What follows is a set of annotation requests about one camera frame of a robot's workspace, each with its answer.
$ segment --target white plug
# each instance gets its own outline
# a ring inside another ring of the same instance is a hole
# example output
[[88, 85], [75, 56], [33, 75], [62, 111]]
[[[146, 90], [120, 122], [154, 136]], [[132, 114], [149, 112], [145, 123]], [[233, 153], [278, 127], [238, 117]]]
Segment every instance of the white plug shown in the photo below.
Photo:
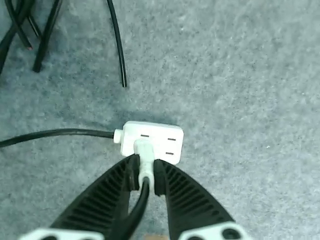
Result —
[[154, 161], [155, 154], [152, 143], [148, 139], [138, 139], [134, 142], [134, 153], [140, 157], [139, 188], [142, 189], [144, 178], [149, 179], [149, 189], [155, 188]]
[[128, 157], [135, 153], [136, 140], [149, 140], [154, 159], [176, 165], [181, 158], [184, 131], [181, 127], [143, 121], [128, 121], [123, 129], [116, 129], [113, 142], [121, 144], [121, 154]]

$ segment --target power cord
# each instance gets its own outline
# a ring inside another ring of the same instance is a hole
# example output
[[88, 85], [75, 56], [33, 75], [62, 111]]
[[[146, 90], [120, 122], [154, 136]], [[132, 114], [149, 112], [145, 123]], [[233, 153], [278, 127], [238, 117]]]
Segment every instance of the power cord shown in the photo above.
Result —
[[[8, 3], [9, 2], [7, 2], [7, 7], [9, 8], [8, 11], [10, 11], [12, 4], [10, 4], [10, 3], [8, 4]], [[14, 38], [16, 32], [19, 31], [17, 29], [17, 26], [15, 25], [15, 22], [17, 23], [18, 26], [20, 26], [24, 22], [24, 20], [28, 17], [28, 15], [30, 15], [31, 8], [33, 7], [34, 3], [35, 3], [35, 0], [26, 0], [26, 1], [20, 0], [17, 2], [17, 6], [18, 6], [17, 11], [13, 15], [12, 14], [10, 15], [11, 18], [13, 19], [13, 23], [12, 23], [10, 29], [5, 34], [2, 41], [0, 42], [0, 75], [1, 75], [1, 72], [2, 72], [3, 67], [5, 65], [7, 55], [9, 52], [9, 48], [10, 48], [10, 45], [13, 41], [13, 38]]]
[[49, 45], [50, 36], [52, 34], [52, 31], [54, 30], [54, 26], [55, 26], [61, 5], [62, 5], [62, 0], [55, 0], [54, 1], [52, 8], [51, 8], [51, 11], [50, 11], [50, 14], [49, 14], [49, 17], [48, 17], [48, 20], [46, 21], [45, 28], [44, 28], [43, 35], [42, 35], [42, 39], [41, 39], [41, 42], [40, 42], [40, 45], [38, 48], [38, 52], [36, 54], [33, 68], [32, 68], [32, 70], [36, 73], [39, 73], [41, 70], [42, 61], [45, 58], [46, 51], [47, 51], [48, 45]]
[[79, 128], [61, 128], [46, 131], [37, 131], [25, 135], [16, 136], [4, 141], [0, 141], [0, 148], [8, 147], [29, 140], [47, 138], [53, 136], [63, 135], [86, 135], [100, 138], [113, 139], [114, 133], [110, 131], [90, 130], [90, 129], [79, 129]]
[[[122, 83], [122, 86], [126, 88], [128, 84], [127, 84], [125, 57], [124, 57], [124, 51], [121, 43], [116, 11], [115, 11], [112, 0], [106, 0], [106, 1], [110, 10], [111, 20], [112, 20], [113, 29], [114, 29], [116, 47], [117, 47], [117, 52], [119, 57], [121, 83]], [[54, 0], [43, 34], [42, 34], [38, 25], [35, 22], [35, 19], [31, 15], [31, 8], [34, 5], [35, 0], [17, 0], [16, 11], [13, 8], [12, 0], [5, 0], [7, 10], [12, 20], [12, 26], [0, 43], [0, 75], [5, 65], [5, 61], [6, 61], [13, 37], [15, 36], [16, 33], [18, 33], [23, 45], [29, 50], [32, 49], [31, 43], [26, 37], [26, 34], [21, 29], [21, 24], [24, 22], [26, 18], [29, 21], [36, 37], [40, 39], [40, 45], [39, 45], [36, 58], [32, 67], [32, 70], [34, 72], [36, 73], [40, 72], [42, 62], [45, 58], [48, 45], [49, 45], [49, 40], [53, 32], [62, 2], [63, 0]]]

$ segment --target cable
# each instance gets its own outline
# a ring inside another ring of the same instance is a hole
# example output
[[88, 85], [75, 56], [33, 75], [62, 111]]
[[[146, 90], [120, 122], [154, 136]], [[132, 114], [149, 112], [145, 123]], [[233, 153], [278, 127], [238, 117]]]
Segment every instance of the cable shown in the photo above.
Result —
[[16, 136], [4, 141], [0, 141], [0, 148], [8, 147], [8, 146], [26, 142], [29, 140], [53, 137], [53, 136], [62, 136], [62, 135], [87, 135], [87, 136], [101, 137], [101, 138], [107, 138], [107, 139], [114, 138], [114, 133], [109, 131], [79, 129], [79, 128], [61, 128], [61, 129], [33, 132], [25, 135]]
[[[17, 14], [15, 13], [15, 9], [14, 9], [14, 6], [12, 4], [12, 1], [11, 0], [4, 0], [5, 2], [5, 5], [6, 5], [6, 9], [8, 10], [8, 13], [10, 15], [10, 18], [12, 20], [12, 24], [14, 25], [15, 29], [16, 29], [16, 32], [18, 33], [23, 45], [31, 50], [32, 49], [32, 45], [31, 43], [29, 42], [25, 32], [22, 30], [20, 24], [18, 23], [18, 20], [17, 20], [17, 15], [19, 14], [19, 9], [17, 7]], [[17, 6], [19, 5], [22, 5], [23, 4], [23, 1], [22, 0], [19, 0], [17, 2]]]
[[52, 8], [51, 8], [51, 11], [50, 11], [50, 14], [49, 14], [49, 17], [48, 17], [48, 20], [46, 21], [45, 28], [44, 28], [43, 35], [42, 35], [42, 39], [41, 39], [41, 42], [40, 42], [40, 45], [38, 48], [38, 52], [36, 54], [33, 68], [32, 68], [32, 70], [36, 73], [40, 72], [40, 69], [42, 66], [42, 61], [45, 58], [46, 51], [47, 51], [48, 45], [49, 45], [50, 36], [51, 36], [52, 31], [54, 29], [54, 26], [55, 26], [55, 23], [56, 23], [56, 20], [57, 20], [57, 17], [58, 17], [60, 8], [61, 8], [61, 4], [62, 4], [62, 0], [55, 0], [54, 1]]
[[141, 188], [141, 193], [138, 201], [136, 202], [133, 210], [129, 214], [129, 216], [125, 219], [125, 223], [123, 226], [123, 231], [119, 233], [119, 240], [129, 240], [131, 236], [135, 232], [137, 226], [139, 225], [149, 199], [150, 187], [149, 187], [149, 179], [145, 177], [143, 179], [143, 184]]
[[35, 34], [35, 36], [41, 40], [42, 38], [42, 33], [40, 31], [40, 28], [38, 26], [38, 24], [36, 23], [36, 20], [34, 19], [34, 17], [31, 15], [31, 13], [29, 14], [28, 16], [28, 21], [29, 21], [29, 24], [31, 25], [31, 28]]
[[114, 35], [115, 35], [115, 40], [116, 40], [116, 47], [118, 50], [122, 86], [124, 88], [126, 88], [128, 86], [128, 84], [127, 84], [125, 57], [124, 57], [124, 51], [122, 49], [122, 44], [121, 44], [121, 37], [120, 37], [120, 31], [119, 31], [116, 11], [115, 11], [115, 7], [114, 7], [112, 0], [106, 0], [106, 1], [108, 3], [109, 10], [110, 10], [110, 15], [111, 15], [113, 29], [114, 29]]
[[[23, 5], [21, 12], [17, 16], [17, 22], [18, 24], [23, 23], [25, 18], [28, 16], [30, 9], [32, 8], [33, 4], [35, 3], [35, 0], [28, 0]], [[0, 42], [0, 75], [2, 73], [3, 67], [6, 62], [6, 58], [8, 55], [8, 51], [10, 48], [10, 45], [12, 43], [12, 40], [16, 34], [16, 27], [14, 24], [11, 25], [10, 29], [5, 34], [4, 38]]]

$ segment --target gray carpet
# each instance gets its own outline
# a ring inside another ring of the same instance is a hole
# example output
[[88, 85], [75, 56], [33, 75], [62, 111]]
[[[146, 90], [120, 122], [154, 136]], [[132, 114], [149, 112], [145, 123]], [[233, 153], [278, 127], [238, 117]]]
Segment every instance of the gray carpet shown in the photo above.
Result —
[[[129, 88], [105, 1], [64, 1], [41, 73], [31, 71], [35, 51], [14, 39], [0, 77], [0, 139], [128, 120], [179, 125], [178, 166], [253, 237], [320, 238], [319, 1], [114, 6]], [[49, 6], [36, 8], [43, 28]], [[2, 37], [11, 24], [3, 1], [0, 23]], [[1, 149], [0, 239], [48, 226], [120, 159], [112, 140], [87, 136]], [[151, 197], [135, 239], [145, 233], [168, 234], [163, 198]]]

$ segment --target white power strip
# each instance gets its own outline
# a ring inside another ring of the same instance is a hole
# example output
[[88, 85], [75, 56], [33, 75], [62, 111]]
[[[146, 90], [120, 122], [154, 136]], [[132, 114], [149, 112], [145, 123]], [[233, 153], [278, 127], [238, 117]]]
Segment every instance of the white power strip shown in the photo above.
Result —
[[154, 159], [176, 165], [181, 158], [184, 131], [181, 127], [143, 121], [128, 121], [123, 129], [116, 129], [113, 142], [121, 144], [121, 154], [128, 157], [135, 153], [137, 140], [149, 140]]

